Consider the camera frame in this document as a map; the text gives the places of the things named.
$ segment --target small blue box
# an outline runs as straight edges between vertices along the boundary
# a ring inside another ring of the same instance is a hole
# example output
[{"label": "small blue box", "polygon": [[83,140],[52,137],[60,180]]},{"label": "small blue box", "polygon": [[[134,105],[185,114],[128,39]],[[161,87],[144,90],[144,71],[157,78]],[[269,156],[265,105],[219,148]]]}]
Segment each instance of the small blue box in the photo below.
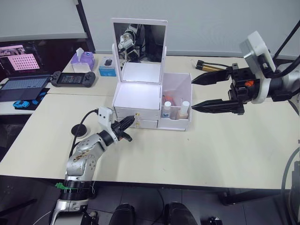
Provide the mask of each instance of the small blue box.
[{"label": "small blue box", "polygon": [[112,57],[103,57],[99,66],[99,73],[101,76],[117,76]]}]

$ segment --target drawer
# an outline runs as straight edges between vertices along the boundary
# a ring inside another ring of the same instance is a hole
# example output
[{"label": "drawer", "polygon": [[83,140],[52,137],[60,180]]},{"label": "drawer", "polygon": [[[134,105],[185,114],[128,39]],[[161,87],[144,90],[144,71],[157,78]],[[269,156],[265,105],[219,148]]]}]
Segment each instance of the drawer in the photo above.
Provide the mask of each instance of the drawer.
[{"label": "drawer", "polygon": [[135,116],[137,120],[158,120],[160,117],[160,110],[150,109],[131,109],[115,107],[118,118],[125,118],[127,116]]},{"label": "drawer", "polygon": [[158,127],[158,121],[136,119],[130,127],[156,129]]}]

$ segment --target laptop keyboard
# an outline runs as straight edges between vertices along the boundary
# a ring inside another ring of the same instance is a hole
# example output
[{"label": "laptop keyboard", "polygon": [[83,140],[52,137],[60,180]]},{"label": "laptop keyboard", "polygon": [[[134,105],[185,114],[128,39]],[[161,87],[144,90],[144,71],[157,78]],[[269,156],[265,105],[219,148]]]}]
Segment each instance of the laptop keyboard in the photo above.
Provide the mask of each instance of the laptop keyboard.
[{"label": "laptop keyboard", "polygon": [[41,88],[46,82],[47,78],[28,79],[28,80],[9,80],[1,88],[1,90],[13,89],[27,89],[27,88]]}]

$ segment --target laptop screen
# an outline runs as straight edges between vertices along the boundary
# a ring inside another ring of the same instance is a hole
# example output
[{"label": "laptop screen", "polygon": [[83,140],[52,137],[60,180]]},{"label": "laptop screen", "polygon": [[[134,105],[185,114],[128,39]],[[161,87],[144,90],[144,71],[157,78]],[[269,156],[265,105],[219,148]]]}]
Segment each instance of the laptop screen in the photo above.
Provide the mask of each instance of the laptop screen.
[{"label": "laptop screen", "polygon": [[34,42],[19,45],[0,45],[0,69],[5,72],[7,77],[47,73]]}]

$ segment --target bottle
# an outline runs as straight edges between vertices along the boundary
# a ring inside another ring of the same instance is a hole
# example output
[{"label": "bottle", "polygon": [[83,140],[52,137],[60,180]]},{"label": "bottle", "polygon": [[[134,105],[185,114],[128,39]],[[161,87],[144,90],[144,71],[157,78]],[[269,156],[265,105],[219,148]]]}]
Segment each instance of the bottle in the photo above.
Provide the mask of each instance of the bottle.
[{"label": "bottle", "polygon": [[176,119],[187,119],[188,118],[188,108],[189,108],[189,102],[184,101],[181,104],[181,108],[177,111]]},{"label": "bottle", "polygon": [[171,114],[171,102],[166,101],[165,105],[163,107],[163,112],[162,112],[161,117],[170,118],[170,114]]}]

